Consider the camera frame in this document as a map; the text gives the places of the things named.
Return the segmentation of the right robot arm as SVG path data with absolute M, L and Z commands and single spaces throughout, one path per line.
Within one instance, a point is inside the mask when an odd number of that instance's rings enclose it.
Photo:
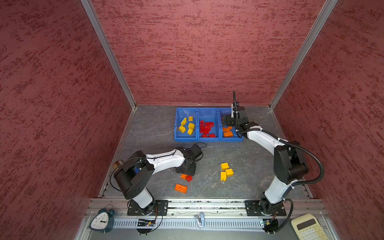
M 274 179 L 259 202 L 260 212 L 270 216 L 283 206 L 285 196 L 298 185 L 311 185 L 321 181 L 325 168 L 321 161 L 310 151 L 301 147 L 297 141 L 288 141 L 277 137 L 254 122 L 250 122 L 244 107 L 237 101 L 231 105 L 232 112 L 222 117 L 222 123 L 233 127 L 238 136 L 259 144 L 269 151 L 273 159 Z M 301 181 L 310 170 L 305 154 L 312 157 L 319 166 L 319 175 L 308 181 Z

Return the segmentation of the blue three-compartment bin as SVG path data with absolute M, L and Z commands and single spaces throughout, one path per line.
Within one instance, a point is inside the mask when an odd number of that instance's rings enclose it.
M 174 139 L 177 142 L 241 142 L 234 127 L 222 122 L 230 108 L 177 108 Z

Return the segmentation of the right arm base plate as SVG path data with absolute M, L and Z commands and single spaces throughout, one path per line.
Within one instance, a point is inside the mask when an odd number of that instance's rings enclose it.
M 249 217 L 284 217 L 287 215 L 283 202 L 271 204 L 266 199 L 246 200 L 245 209 Z

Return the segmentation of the green alarm clock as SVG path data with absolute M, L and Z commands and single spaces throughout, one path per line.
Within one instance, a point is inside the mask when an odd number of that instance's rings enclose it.
M 101 209 L 98 214 L 92 219 L 89 228 L 91 231 L 100 233 L 108 233 L 114 227 L 115 210 L 114 209 Z

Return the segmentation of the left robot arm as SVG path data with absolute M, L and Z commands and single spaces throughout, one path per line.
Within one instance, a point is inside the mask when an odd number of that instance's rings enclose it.
M 202 148 L 198 144 L 190 148 L 176 147 L 169 152 L 146 155 L 135 152 L 125 161 L 114 163 L 110 178 L 114 178 L 118 191 L 125 199 L 133 201 L 139 207 L 139 214 L 149 215 L 155 212 L 156 200 L 147 189 L 152 175 L 168 169 L 178 174 L 194 176 L 197 162 L 203 158 Z

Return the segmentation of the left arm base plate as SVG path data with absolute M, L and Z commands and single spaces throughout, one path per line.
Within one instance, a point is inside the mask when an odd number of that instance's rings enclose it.
M 166 216 L 168 211 L 168 200 L 153 200 L 147 207 L 141 208 L 134 200 L 127 204 L 128 216 Z

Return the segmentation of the cream calculator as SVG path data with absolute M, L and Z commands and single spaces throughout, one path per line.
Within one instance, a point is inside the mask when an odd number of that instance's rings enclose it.
M 328 240 L 328 236 L 312 214 L 305 214 L 291 221 L 300 240 Z

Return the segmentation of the checkered cloth object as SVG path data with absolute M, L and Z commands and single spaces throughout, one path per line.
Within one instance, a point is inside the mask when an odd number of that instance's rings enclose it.
M 123 161 L 122 161 L 122 160 L 116 161 L 116 162 L 113 164 L 113 170 L 118 169 L 122 164 L 123 164 Z

